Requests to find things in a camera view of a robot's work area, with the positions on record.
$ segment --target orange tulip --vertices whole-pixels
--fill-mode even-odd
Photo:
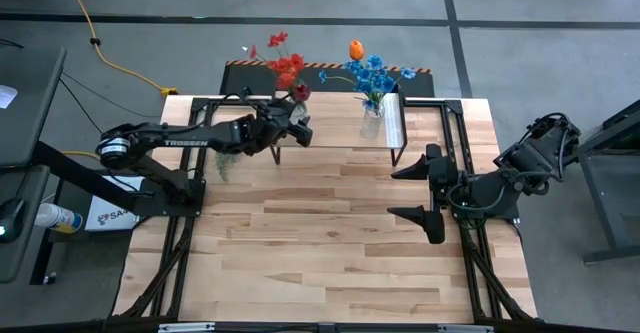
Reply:
[[[362,43],[355,39],[352,40],[349,45],[349,55],[351,56],[351,59],[354,60],[362,59],[364,57],[364,47],[362,46]]]

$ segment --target desk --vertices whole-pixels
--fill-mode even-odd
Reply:
[[[186,124],[193,98],[168,97],[162,120]],[[467,99],[462,106],[475,170],[491,171],[499,149],[489,104]],[[408,146],[400,167],[413,164],[427,143],[444,145],[437,110],[407,107],[405,118]],[[181,151],[157,149],[153,157],[177,168]],[[214,160],[213,152],[207,155],[207,195],[180,320],[472,321],[457,226],[445,211],[446,241],[431,245],[420,227],[386,212],[428,205],[425,182],[391,180],[395,168],[386,151],[287,148],[278,166],[266,150],[239,158],[227,183]],[[156,273],[166,225],[166,218],[151,218],[134,232],[114,314],[129,308]],[[486,230],[497,276],[535,316],[516,233],[494,220]],[[478,282],[488,312],[486,285]],[[167,302],[172,286],[169,277]]]

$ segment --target concrete floor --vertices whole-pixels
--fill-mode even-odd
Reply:
[[[444,0],[85,0],[93,14],[218,17],[388,18],[442,20]],[[454,0],[459,19],[495,21],[637,22],[640,0]],[[72,13],[74,0],[0,0],[0,10]],[[430,67],[439,97],[460,97],[448,27],[98,24],[105,54],[182,92],[212,94],[224,62],[243,58],[240,47],[289,31],[291,44],[311,61],[342,61],[345,42],[358,38],[389,63]],[[583,131],[638,99],[637,30],[460,30],[474,97],[491,103],[502,148],[525,126],[551,111],[567,113]],[[65,71],[111,99],[144,114],[159,114],[162,98],[148,85],[99,62],[83,23],[0,21],[0,36],[27,47],[64,46]],[[98,125],[144,119],[105,105],[72,83]],[[93,150],[98,134],[62,88],[43,139],[59,149]],[[87,165],[94,162],[84,161]],[[524,251],[539,316],[555,323],[640,329],[640,259],[585,267],[582,255],[605,248],[582,172],[544,197],[523,198]],[[126,241],[56,248],[59,281],[0,286],[0,326],[105,317],[117,291]]]

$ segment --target white sticker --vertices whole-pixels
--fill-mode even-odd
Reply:
[[[7,109],[17,95],[18,91],[14,88],[0,85],[0,108]]]

